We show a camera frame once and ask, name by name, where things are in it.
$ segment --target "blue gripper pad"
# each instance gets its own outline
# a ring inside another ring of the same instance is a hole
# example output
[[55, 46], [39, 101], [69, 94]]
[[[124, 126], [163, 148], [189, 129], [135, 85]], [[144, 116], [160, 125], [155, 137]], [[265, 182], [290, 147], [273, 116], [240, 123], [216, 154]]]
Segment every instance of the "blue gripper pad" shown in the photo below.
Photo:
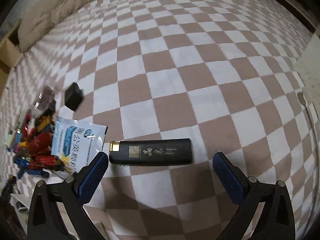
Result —
[[213, 156], [212, 166], [233, 204], [241, 206], [248, 189], [246, 176], [222, 152]]
[[99, 152], [76, 175], [74, 190], [81, 205], [89, 203], [109, 165], [108, 155]]

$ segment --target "blue rubber pad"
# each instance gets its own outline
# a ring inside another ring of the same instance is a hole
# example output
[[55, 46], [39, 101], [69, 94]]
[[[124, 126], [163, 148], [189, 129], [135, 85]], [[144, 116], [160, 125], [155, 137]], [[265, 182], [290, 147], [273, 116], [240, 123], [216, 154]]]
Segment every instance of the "blue rubber pad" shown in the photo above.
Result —
[[239, 180], [220, 155], [213, 156], [212, 165], [233, 204], [241, 206], [245, 193]]
[[108, 155], [103, 154], [78, 188], [81, 204], [89, 203], [109, 165]]

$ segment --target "checkered tablecloth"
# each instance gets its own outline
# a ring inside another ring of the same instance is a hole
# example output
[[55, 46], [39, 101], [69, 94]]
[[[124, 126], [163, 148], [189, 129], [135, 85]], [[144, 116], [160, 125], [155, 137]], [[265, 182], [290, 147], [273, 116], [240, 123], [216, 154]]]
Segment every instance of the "checkered tablecloth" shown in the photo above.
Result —
[[[59, 116], [109, 127], [106, 150], [111, 140], [191, 138], [192, 165], [109, 166], [87, 212], [112, 240], [215, 239], [237, 209], [212, 169], [218, 151], [261, 182], [286, 182], [299, 238], [315, 146], [293, 64], [310, 38], [275, 0], [95, 0], [11, 71], [1, 127], [48, 82]], [[75, 113], [64, 106], [72, 82], [85, 95]], [[6, 180], [17, 167], [2, 157]], [[18, 188], [31, 197], [38, 180], [24, 175]]]

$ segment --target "gold lighter cap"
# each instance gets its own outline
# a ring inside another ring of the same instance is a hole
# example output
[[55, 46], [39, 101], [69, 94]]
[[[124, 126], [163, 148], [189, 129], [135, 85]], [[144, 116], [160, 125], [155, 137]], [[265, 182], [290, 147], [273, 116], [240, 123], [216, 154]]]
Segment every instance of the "gold lighter cap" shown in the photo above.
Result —
[[109, 152], [118, 152], [120, 142], [111, 141], [109, 145]]

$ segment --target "metal bolt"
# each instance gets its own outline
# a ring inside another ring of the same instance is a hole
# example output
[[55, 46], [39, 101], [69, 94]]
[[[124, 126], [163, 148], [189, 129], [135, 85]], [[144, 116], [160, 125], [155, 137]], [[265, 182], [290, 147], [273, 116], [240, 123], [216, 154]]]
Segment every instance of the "metal bolt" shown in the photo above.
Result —
[[285, 182], [282, 181], [282, 180], [279, 180], [279, 181], [278, 181], [278, 184], [279, 184], [280, 187], [284, 187], [284, 186], [285, 186]]
[[73, 182], [74, 178], [72, 176], [69, 176], [66, 178], [66, 183], [71, 183]]
[[41, 187], [41, 186], [43, 185], [43, 183], [44, 183], [43, 180], [39, 180], [36, 185], [37, 185], [38, 187]]
[[256, 183], [256, 182], [257, 182], [257, 178], [254, 177], [254, 176], [250, 176], [250, 177], [248, 178], [248, 180], [249, 180], [250, 182], [252, 182], [252, 183]]

